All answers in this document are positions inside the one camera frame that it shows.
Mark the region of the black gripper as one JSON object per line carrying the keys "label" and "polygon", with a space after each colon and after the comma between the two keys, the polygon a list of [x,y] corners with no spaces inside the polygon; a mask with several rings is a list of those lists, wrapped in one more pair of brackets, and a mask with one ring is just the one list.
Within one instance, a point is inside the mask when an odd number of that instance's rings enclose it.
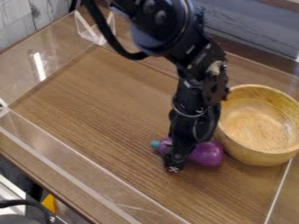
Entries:
{"label": "black gripper", "polygon": [[177,108],[170,112],[173,150],[163,155],[167,172],[178,173],[189,162],[197,144],[211,140],[221,119],[221,105],[207,107],[199,115],[185,115]]}

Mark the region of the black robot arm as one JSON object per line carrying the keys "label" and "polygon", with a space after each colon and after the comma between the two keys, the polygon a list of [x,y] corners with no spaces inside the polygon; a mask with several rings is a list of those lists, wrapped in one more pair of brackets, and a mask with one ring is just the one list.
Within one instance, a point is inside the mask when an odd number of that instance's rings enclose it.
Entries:
{"label": "black robot arm", "polygon": [[227,54],[205,31],[205,11],[193,0],[107,0],[108,8],[131,24],[138,52],[118,41],[96,0],[82,0],[114,50],[130,60],[166,58],[177,67],[179,82],[173,97],[169,137],[173,145],[163,166],[178,172],[198,144],[211,140],[229,99]]}

